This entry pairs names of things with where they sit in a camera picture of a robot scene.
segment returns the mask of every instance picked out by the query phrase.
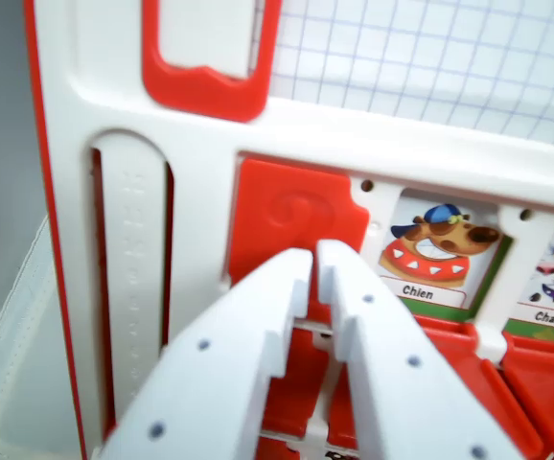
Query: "grid paper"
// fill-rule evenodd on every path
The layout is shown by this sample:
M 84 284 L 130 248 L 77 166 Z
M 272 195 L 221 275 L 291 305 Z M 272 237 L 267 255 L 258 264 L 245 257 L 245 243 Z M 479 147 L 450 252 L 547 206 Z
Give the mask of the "grid paper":
M 270 94 L 554 144 L 554 0 L 284 0 Z

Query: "red spiked collar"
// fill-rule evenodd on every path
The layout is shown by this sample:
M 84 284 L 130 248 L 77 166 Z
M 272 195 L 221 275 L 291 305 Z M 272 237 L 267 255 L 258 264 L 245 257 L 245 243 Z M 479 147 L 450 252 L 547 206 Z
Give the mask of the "red spiked collar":
M 469 272 L 469 258 L 431 260 L 409 251 L 401 240 L 394 240 L 383 251 L 388 260 L 399 270 L 421 282 L 461 280 Z

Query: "red plastic tile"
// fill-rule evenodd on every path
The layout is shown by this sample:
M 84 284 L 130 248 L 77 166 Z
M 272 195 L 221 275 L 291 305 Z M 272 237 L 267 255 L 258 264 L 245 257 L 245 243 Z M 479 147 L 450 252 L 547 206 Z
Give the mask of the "red plastic tile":
M 477 399 L 493 414 L 529 459 L 543 454 L 543 442 L 517 399 L 509 390 L 492 362 L 479 359 L 475 353 L 476 336 L 470 324 L 418 317 L 425 332 Z M 335 390 L 330 412 L 329 442 L 349 449 L 356 448 L 346 369 Z
M 554 450 L 554 343 L 505 334 L 505 378 Z
M 343 366 L 341 375 L 338 376 L 338 383 L 333 393 L 333 401 L 328 414 L 328 428 L 328 442 L 330 444 L 347 449 L 358 448 L 346 366 Z
M 286 376 L 268 389 L 263 429 L 304 436 L 328 367 L 328 354 L 312 340 L 310 331 L 293 331 Z
M 290 450 L 283 441 L 260 438 L 256 448 L 256 460 L 300 460 L 300 454 Z
M 321 239 L 360 250 L 368 212 L 352 201 L 345 174 L 247 158 L 240 171 L 230 247 L 232 283 L 289 247 L 314 251 Z M 330 308 L 317 301 L 315 268 L 309 319 L 330 323 Z

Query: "red plastic handle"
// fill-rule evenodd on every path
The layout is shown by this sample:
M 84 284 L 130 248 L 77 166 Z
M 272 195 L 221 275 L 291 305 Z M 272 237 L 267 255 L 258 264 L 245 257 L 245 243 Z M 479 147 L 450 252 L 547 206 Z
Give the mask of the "red plastic handle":
M 236 122 L 263 111 L 277 40 L 281 0 L 266 0 L 256 70 L 247 80 L 224 76 L 210 67 L 171 66 L 158 48 L 159 0 L 143 2 L 143 81 L 150 96 L 178 110 Z

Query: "blue cap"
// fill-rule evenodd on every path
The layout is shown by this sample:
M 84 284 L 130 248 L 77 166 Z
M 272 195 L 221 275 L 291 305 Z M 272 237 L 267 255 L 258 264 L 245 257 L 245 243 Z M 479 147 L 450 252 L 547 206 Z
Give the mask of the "blue cap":
M 424 221 L 428 223 L 441 223 L 441 222 L 447 222 L 450 220 L 451 216 L 460 216 L 460 210 L 456 208 L 453 204 L 440 204 L 439 206 L 435 206 L 434 208 L 430 208 L 426 214 L 424 214 Z M 394 238 L 398 239 L 402 237 L 405 233 L 407 233 L 412 228 L 417 227 L 418 224 L 415 225 L 392 225 L 390 227 L 390 230 L 392 231 L 392 235 L 394 235 Z
M 460 210 L 453 204 L 440 204 L 429 209 L 424 214 L 424 220 L 428 223 L 441 223 L 450 220 L 451 216 L 460 216 Z

